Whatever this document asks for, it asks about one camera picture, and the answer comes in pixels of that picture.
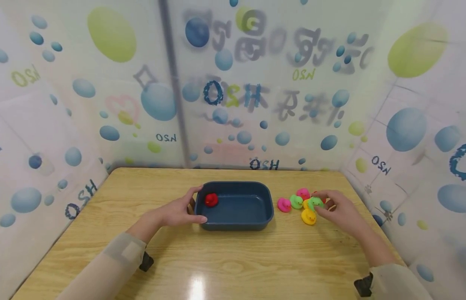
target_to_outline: table surface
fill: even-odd
[[[257,232],[162,228],[147,247],[153,267],[138,270],[116,299],[357,299],[353,281],[368,275],[368,263],[356,240],[321,217],[308,226],[299,210],[276,207],[302,187],[339,190],[388,241],[340,172],[157,168],[113,171],[13,299],[54,299],[145,211],[217,180],[264,183],[275,205],[270,224]]]

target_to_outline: sleeve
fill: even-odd
[[[145,248],[145,242],[128,233],[118,235],[56,299],[113,299],[140,266]]]
[[[372,299],[375,300],[431,300],[416,276],[402,265],[382,265],[371,268]]]

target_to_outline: person's right hand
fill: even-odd
[[[368,234],[372,229],[361,217],[360,213],[350,199],[337,190],[320,190],[311,194],[312,197],[330,199],[325,203],[325,208],[315,206],[316,212],[328,221],[336,224],[345,233],[355,239],[362,234]]]

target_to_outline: red rubber duck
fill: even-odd
[[[218,204],[218,195],[216,195],[215,193],[206,195],[206,198],[204,199],[204,204],[209,208],[213,208]]]

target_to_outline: blue plastic tub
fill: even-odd
[[[218,204],[204,204],[206,195],[216,193]],[[194,212],[205,215],[205,230],[263,230],[274,215],[268,187],[254,181],[211,181],[204,184],[196,197]]]

